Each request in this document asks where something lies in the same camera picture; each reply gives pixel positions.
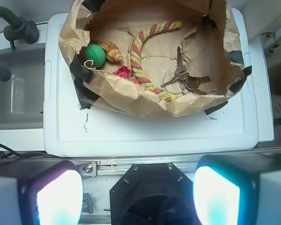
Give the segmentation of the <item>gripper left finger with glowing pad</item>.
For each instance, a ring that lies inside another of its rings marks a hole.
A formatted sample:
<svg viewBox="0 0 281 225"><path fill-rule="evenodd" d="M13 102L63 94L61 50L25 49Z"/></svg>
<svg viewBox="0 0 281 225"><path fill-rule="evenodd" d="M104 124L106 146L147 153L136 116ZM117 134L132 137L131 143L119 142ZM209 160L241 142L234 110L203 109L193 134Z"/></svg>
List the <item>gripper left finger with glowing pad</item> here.
<svg viewBox="0 0 281 225"><path fill-rule="evenodd" d="M77 225L82 177L69 160L0 160L0 225Z"/></svg>

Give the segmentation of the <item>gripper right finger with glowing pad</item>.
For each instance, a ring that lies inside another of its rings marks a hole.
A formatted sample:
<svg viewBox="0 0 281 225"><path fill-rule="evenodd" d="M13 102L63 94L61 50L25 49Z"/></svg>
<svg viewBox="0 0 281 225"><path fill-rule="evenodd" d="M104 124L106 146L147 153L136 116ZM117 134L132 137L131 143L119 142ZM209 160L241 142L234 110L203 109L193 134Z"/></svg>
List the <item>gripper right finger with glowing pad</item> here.
<svg viewBox="0 0 281 225"><path fill-rule="evenodd" d="M193 200L204 225L281 225L281 153L204 155Z"/></svg>

